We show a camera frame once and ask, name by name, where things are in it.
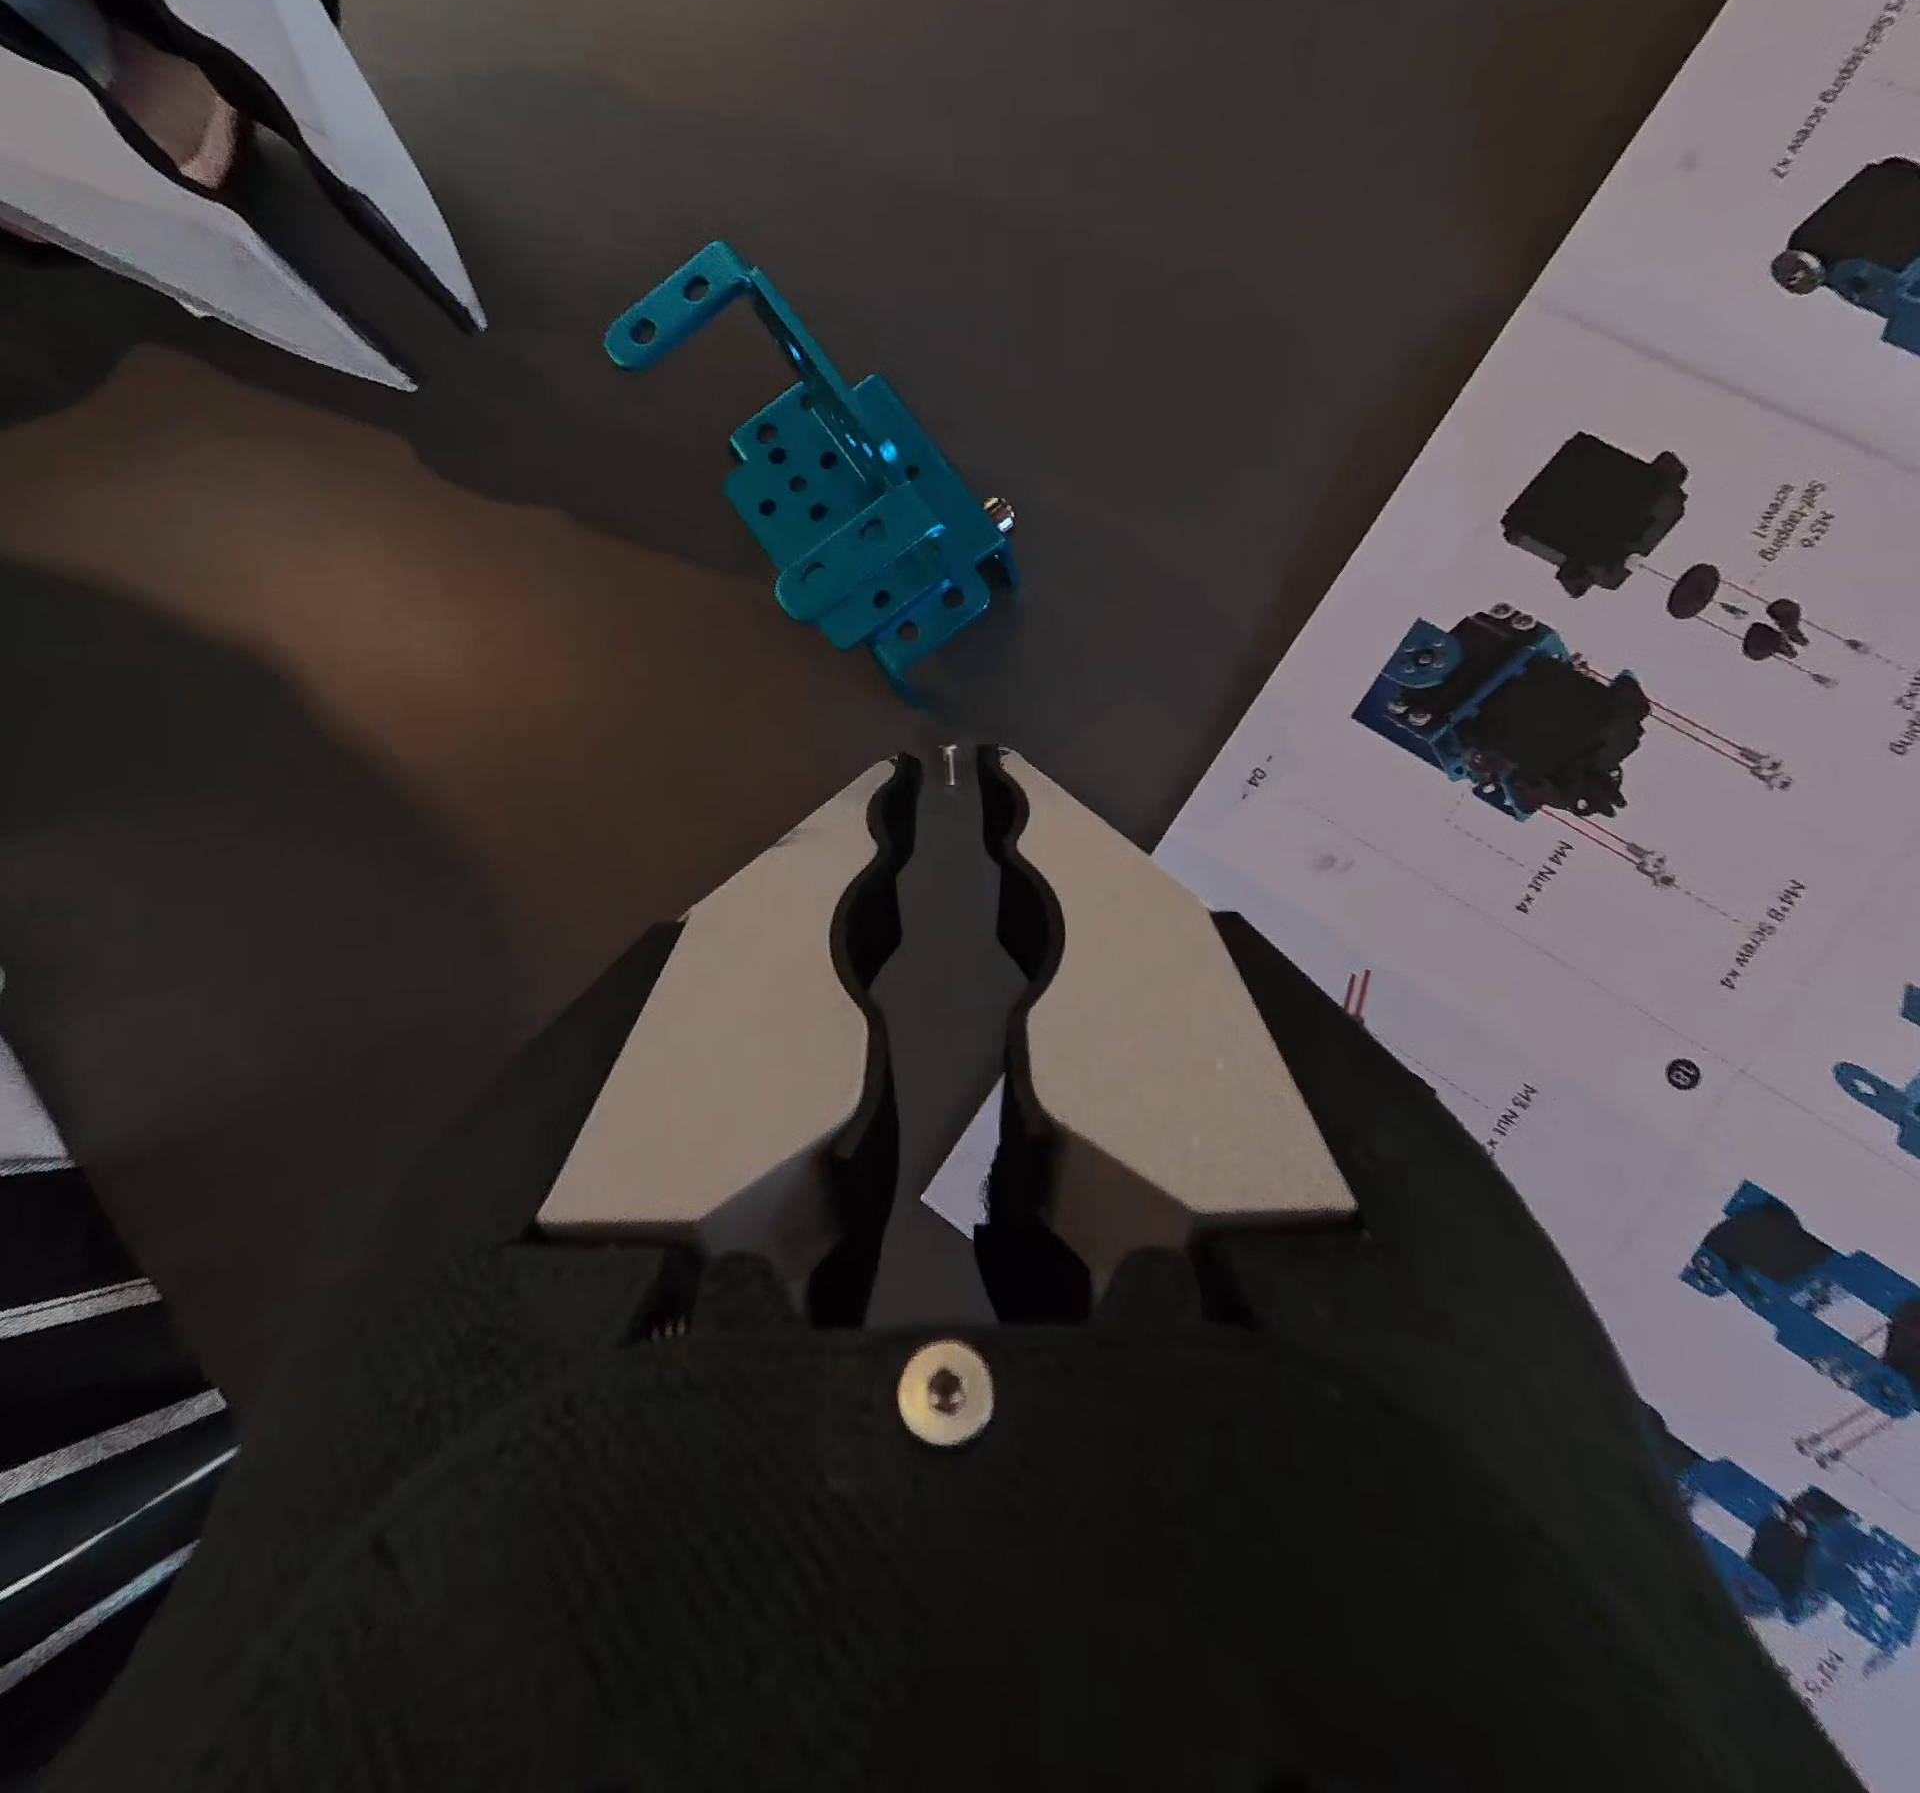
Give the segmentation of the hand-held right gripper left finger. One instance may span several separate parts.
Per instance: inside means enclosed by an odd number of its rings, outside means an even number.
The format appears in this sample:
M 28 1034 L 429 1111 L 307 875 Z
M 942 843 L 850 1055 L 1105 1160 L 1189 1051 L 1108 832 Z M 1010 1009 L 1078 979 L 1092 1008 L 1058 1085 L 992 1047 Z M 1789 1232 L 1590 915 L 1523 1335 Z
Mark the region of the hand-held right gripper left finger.
M 810 1321 L 865 1321 L 900 1184 L 881 969 L 922 765 L 860 773 L 678 920 L 537 1227 L 753 1252 Z

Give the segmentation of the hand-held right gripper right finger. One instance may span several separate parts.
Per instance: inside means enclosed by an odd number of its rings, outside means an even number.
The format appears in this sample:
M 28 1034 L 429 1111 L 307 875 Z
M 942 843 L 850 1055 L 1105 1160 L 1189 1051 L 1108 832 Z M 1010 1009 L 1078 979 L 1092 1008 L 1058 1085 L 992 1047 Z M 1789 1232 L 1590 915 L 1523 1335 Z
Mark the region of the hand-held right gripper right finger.
M 1135 1252 L 1339 1229 L 1355 1194 L 1214 913 L 1021 755 L 976 755 L 1021 971 L 974 1263 L 995 1318 L 1087 1318 Z

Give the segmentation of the blue metal bracket assembly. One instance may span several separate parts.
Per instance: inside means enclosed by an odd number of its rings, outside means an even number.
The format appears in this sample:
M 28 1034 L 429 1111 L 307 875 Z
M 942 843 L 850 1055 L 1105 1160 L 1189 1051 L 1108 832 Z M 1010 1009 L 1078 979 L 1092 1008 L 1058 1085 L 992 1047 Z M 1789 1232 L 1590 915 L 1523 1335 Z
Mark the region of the blue metal bracket assembly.
M 1019 586 L 1015 508 L 974 493 L 900 394 L 847 381 L 769 274 L 714 242 L 604 332 L 646 372 L 747 304 L 794 383 L 729 438 L 723 493 L 775 574 L 783 615 L 865 650 L 906 691 L 915 670 Z

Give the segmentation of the dark desk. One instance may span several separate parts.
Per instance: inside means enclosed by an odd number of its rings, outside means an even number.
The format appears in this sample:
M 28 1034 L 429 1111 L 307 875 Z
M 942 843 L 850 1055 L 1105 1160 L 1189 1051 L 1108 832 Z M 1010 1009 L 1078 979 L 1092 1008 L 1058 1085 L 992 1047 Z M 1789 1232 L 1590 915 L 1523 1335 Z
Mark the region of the dark desk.
M 397 1173 L 654 920 L 868 763 L 1189 797 L 1725 0 L 345 0 L 490 316 L 282 197 L 355 385 L 4 266 L 4 1029 L 247 1404 Z M 767 266 L 1019 512 L 928 706 L 723 502 Z

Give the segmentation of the person's striped black sweater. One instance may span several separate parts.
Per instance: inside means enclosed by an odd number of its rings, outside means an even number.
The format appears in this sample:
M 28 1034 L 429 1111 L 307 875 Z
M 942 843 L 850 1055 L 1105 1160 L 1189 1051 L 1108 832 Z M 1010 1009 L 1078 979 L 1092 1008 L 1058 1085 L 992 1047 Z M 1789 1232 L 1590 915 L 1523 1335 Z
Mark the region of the person's striped black sweater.
M 227 1399 L 83 1172 L 3 1165 L 3 1770 L 36 1781 L 192 1558 L 237 1455 Z

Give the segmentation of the printed instruction sheet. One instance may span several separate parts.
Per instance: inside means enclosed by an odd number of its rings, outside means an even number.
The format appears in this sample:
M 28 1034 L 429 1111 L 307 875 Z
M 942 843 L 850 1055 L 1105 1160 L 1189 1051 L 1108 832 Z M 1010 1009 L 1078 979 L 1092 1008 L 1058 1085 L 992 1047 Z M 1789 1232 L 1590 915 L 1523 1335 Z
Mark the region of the printed instruction sheet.
M 1916 1788 L 1916 0 L 1729 0 L 1158 848 L 1477 1137 Z

